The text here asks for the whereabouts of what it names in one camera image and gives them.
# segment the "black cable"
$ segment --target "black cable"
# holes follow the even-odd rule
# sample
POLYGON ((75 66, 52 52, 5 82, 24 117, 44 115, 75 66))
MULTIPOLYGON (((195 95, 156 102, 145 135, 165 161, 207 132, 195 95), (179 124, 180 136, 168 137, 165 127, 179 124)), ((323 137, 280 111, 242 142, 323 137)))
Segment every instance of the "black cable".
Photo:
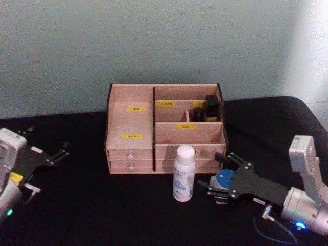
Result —
POLYGON ((270 240, 270 241, 274 241, 274 242, 278 242, 278 243, 283 243, 283 244, 287 244, 287 245, 293 245, 293 244, 297 244, 297 239, 296 237, 293 235, 293 233, 288 230, 286 227, 284 227, 282 224, 280 224, 279 222, 277 221, 273 221, 275 222, 277 225, 279 225, 280 227, 282 227, 286 232, 288 232, 288 234, 292 237, 293 241, 294 242, 286 242, 286 241, 282 241, 282 240, 279 240, 279 239, 275 239, 275 238, 272 238, 272 237, 268 237, 266 235, 264 235, 262 232, 260 232, 260 230, 257 228, 256 226, 256 222, 255 222, 255 217, 253 218, 253 225, 254 225, 254 228, 256 230, 256 232, 258 234, 260 234, 262 237, 266 238, 267 240, 270 240))

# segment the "white bottle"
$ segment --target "white bottle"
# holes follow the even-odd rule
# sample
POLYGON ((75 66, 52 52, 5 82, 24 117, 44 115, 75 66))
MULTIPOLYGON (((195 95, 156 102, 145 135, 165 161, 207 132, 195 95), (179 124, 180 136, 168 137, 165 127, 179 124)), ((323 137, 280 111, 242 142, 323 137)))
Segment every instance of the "white bottle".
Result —
POLYGON ((173 197, 177 201, 189 201, 193 195, 195 179, 195 150, 190 145, 177 149, 174 161, 173 197))

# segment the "green light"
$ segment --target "green light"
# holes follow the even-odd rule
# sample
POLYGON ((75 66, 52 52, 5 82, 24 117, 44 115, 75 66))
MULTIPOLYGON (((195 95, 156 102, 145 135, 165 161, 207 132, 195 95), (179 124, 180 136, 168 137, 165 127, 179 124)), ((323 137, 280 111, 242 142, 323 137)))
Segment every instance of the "green light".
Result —
POLYGON ((14 212, 14 211, 13 211, 12 209, 8 210, 8 212, 7 212, 7 216, 12 215, 13 212, 14 212))

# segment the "drawer knob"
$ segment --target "drawer knob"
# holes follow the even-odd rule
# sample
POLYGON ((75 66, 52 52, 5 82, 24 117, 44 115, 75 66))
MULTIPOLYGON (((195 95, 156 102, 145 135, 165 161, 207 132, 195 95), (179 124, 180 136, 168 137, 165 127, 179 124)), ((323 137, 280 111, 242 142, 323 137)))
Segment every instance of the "drawer knob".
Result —
POLYGON ((130 170, 130 171, 133 171, 133 170, 134 170, 134 165, 133 165, 133 163, 130 164, 130 166, 129 166, 129 170, 130 170))
POLYGON ((129 155, 128 155, 128 159, 129 159, 129 160, 132 160, 132 159, 133 159, 133 153, 132 153, 132 152, 129 153, 129 155))

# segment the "yellow label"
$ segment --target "yellow label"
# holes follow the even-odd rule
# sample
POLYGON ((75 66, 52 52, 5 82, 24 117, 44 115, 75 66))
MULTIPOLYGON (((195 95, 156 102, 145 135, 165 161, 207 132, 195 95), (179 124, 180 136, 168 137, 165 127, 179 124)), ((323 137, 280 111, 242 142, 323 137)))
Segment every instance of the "yellow label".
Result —
POLYGON ((143 135, 135 135, 135 134, 129 134, 129 135, 122 135, 122 139, 143 139, 143 135))
POLYGON ((156 107, 175 107, 176 102, 175 101, 157 101, 156 107))
POLYGON ((190 125, 190 124, 183 124, 183 125, 175 125, 175 128, 178 130, 196 130, 196 125, 190 125))
POLYGON ((19 183, 21 182, 21 180, 23 179, 23 176, 17 174, 17 173, 10 173, 10 177, 9 180, 13 183, 15 183, 16 185, 19 185, 19 183))
POLYGON ((147 111, 146 107, 128 107, 127 111, 147 111))
POLYGON ((204 108, 205 106, 205 101, 195 101, 193 102, 194 108, 204 108))

